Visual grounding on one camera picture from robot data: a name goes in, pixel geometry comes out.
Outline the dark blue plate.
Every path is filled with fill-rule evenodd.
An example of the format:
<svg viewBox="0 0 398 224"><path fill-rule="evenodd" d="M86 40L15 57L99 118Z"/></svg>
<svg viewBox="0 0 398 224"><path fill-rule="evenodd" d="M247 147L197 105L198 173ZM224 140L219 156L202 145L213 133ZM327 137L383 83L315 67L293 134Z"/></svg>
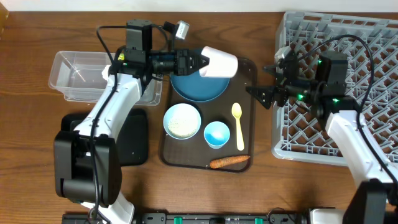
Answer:
<svg viewBox="0 0 398 224"><path fill-rule="evenodd" d="M173 89L183 98L194 102L207 102L219 97L229 84L229 78L206 78L198 72L187 76L170 77Z"/></svg>

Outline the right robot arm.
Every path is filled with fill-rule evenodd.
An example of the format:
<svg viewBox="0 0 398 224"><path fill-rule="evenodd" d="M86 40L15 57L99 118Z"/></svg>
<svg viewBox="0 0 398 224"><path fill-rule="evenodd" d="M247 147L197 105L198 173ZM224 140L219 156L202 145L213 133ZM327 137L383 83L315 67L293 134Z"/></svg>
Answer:
<svg viewBox="0 0 398 224"><path fill-rule="evenodd" d="M289 99L311 106L310 113L332 138L345 158L357 186L346 210L312 208L296 223L397 223L397 167L373 138L359 103L346 95L348 59L343 53L319 55L313 80L299 77L299 58L294 51L278 53L277 63L264 67L276 78L275 85L248 86L246 91L266 109L284 106Z"/></svg>

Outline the pink cup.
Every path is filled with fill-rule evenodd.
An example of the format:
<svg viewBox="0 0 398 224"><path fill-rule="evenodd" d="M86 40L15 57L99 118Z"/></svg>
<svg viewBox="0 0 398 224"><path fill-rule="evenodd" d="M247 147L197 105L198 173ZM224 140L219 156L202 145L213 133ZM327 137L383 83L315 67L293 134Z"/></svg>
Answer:
<svg viewBox="0 0 398 224"><path fill-rule="evenodd" d="M199 74L204 78L233 78L238 71L238 58L206 46L201 54L210 59L209 64L199 69Z"/></svg>

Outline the light blue cup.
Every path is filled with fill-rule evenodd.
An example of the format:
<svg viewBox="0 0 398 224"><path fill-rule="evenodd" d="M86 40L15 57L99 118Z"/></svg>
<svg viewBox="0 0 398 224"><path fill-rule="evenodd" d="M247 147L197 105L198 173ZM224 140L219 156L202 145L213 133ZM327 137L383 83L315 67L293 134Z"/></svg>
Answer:
<svg viewBox="0 0 398 224"><path fill-rule="evenodd" d="M205 127L203 135L212 149L220 149L229 141L231 133L226 124L214 121Z"/></svg>

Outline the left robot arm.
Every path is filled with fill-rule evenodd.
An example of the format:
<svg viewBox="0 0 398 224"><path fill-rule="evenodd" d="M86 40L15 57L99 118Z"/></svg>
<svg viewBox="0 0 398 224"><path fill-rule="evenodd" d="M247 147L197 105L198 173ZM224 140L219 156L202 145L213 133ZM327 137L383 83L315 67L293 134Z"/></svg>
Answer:
<svg viewBox="0 0 398 224"><path fill-rule="evenodd" d="M132 223L134 206L121 193L122 172L117 138L144 88L157 75L191 75L210 58L190 49L153 50L148 20L126 22L126 43L115 54L108 81L88 116L72 131L55 137L55 191L90 209L83 223Z"/></svg>

